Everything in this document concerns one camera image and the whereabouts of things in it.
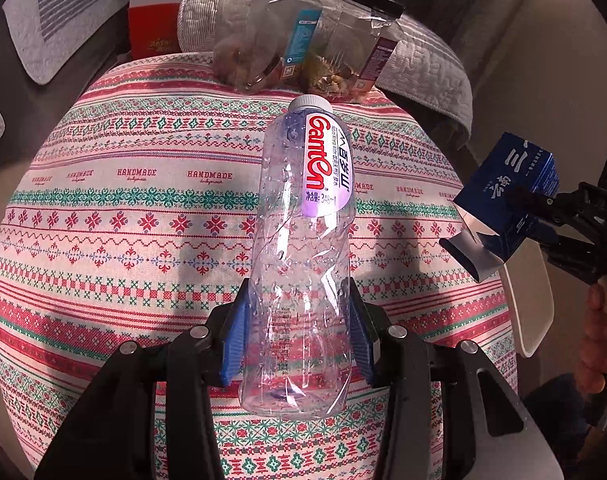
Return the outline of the person's right hand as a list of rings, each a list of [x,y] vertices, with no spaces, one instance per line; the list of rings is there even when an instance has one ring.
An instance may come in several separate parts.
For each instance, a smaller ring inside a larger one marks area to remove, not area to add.
[[[584,396],[604,390],[607,375],[607,276],[588,290],[575,381]]]

